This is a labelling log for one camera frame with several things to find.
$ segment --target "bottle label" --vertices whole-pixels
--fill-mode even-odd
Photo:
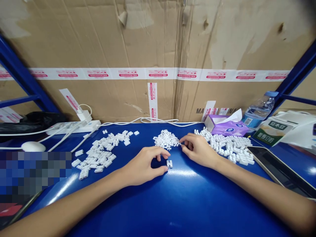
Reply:
[[[247,115],[244,115],[242,122],[244,122],[244,124],[249,128],[257,128],[262,122],[262,119],[250,118]]]

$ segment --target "water bottle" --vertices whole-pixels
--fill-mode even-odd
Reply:
[[[249,106],[242,119],[242,122],[249,128],[249,133],[255,131],[270,114],[274,107],[274,97],[278,94],[279,92],[267,91],[263,97]]]

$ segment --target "purple tissue box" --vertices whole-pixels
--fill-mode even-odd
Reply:
[[[223,136],[237,136],[242,137],[248,132],[249,128],[242,122],[228,121],[225,123],[214,124],[213,118],[228,118],[225,115],[208,115],[204,122],[211,134],[218,134]]]

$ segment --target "charger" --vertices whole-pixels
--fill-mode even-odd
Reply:
[[[91,114],[89,113],[88,110],[84,110],[82,112],[77,113],[78,118],[80,121],[86,121],[87,123],[92,120]]]

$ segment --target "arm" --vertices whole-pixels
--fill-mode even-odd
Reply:
[[[161,166],[152,169],[153,157],[161,161],[169,152],[161,147],[145,147],[126,166],[118,169],[99,181],[64,197],[43,209],[30,214],[0,232],[0,236],[64,236],[90,211],[96,208],[118,190],[133,185],[141,185],[168,168]]]
[[[216,170],[236,183],[300,235],[311,235],[316,223],[316,203],[253,174],[218,155],[199,135],[180,139],[182,151],[200,165]]]

